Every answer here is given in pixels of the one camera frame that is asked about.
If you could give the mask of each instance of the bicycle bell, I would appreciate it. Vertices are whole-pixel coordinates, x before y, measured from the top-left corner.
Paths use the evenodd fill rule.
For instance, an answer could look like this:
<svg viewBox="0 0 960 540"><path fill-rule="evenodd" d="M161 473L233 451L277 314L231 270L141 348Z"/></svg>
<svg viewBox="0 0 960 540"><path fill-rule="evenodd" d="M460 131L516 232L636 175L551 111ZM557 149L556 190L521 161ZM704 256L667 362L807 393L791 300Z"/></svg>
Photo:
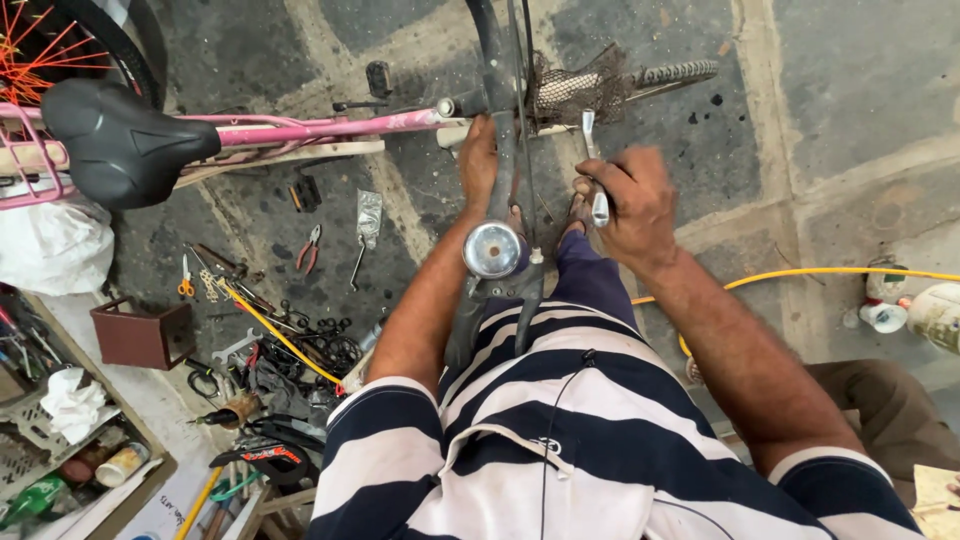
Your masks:
<svg viewBox="0 0 960 540"><path fill-rule="evenodd" d="M478 278L507 277L520 262L520 238L502 221L484 221L464 242L464 262Z"/></svg>

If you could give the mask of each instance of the dirty mesh net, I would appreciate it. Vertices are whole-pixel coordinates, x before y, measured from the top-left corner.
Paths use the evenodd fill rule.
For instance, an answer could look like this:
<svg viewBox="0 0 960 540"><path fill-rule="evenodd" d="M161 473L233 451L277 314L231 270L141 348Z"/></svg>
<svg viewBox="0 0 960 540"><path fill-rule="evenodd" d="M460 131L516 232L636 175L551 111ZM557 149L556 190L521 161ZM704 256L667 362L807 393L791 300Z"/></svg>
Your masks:
<svg viewBox="0 0 960 540"><path fill-rule="evenodd" d="M584 109L596 111L598 124L623 120L623 103L634 85L633 74L624 73L626 58L616 43L611 43L586 66L566 71L547 69L546 58L534 51L534 91L525 108L528 121L536 129L579 125Z"/></svg>

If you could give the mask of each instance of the pink bicycle frame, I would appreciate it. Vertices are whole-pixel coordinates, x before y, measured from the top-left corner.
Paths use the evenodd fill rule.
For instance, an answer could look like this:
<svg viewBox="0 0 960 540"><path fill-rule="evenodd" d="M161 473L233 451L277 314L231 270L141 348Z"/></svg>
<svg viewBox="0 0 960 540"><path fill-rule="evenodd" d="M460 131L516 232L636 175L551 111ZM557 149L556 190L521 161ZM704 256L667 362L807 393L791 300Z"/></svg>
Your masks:
<svg viewBox="0 0 960 540"><path fill-rule="evenodd" d="M0 118L18 120L23 125L21 135L24 140L12 140L6 127L0 126L0 141L9 151L12 164L21 180L27 186L27 192L10 197L0 197L0 210L15 209L29 205L38 205L56 201L75 192L73 185L64 185L60 180L57 168L63 168L68 163L63 146L48 137L42 137L33 127L31 120L41 120L40 110L36 108L20 108L9 103L0 103ZM222 128L218 130L221 146L224 148L237 146L266 148L256 153L255 158L249 154L227 156L209 162L192 163L187 168L202 166L227 165L250 160L264 160L276 158L291 152L301 146L313 144L328 144L349 141L355 136L382 135L387 133L412 132L418 130L434 130L441 128L445 123L456 119L440 116L436 109L415 110L379 116L367 120L349 120L346 116L318 118L313 120L298 120L283 116L263 114L210 114L200 116L181 116L191 120L203 120ZM59 147L62 160L53 160L48 147ZM18 148L28 148L29 154L35 156L32 160L24 160L18 156ZM36 189L28 180L26 169L42 170L50 175L53 187Z"/></svg>

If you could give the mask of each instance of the bicycle chain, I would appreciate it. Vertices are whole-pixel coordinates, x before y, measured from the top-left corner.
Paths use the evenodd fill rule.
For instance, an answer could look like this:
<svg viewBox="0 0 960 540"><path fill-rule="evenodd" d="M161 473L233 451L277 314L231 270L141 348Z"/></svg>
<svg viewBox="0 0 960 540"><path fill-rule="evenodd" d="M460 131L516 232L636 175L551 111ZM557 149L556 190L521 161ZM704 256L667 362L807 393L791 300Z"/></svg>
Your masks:
<svg viewBox="0 0 960 540"><path fill-rule="evenodd" d="M213 274L203 269L200 271L200 280L204 282L206 289L206 298L210 302L220 302L220 295L217 293L217 285L213 282Z"/></svg>

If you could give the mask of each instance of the dark blue pants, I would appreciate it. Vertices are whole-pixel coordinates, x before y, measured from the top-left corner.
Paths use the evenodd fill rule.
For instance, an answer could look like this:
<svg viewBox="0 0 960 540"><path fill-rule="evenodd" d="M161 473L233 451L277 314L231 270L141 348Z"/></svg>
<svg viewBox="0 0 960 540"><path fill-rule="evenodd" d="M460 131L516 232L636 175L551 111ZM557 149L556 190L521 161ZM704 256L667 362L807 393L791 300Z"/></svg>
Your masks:
<svg viewBox="0 0 960 540"><path fill-rule="evenodd" d="M525 249L521 260L523 266L517 271L526 265L528 254L529 251ZM634 307L630 304L630 295L620 280L619 266L612 258L602 258L593 251L585 234L571 231L564 235L560 249L557 250L557 270L560 272L557 288L546 302L570 302L592 307L637 330ZM520 304L521 301L517 300L490 300L484 318Z"/></svg>

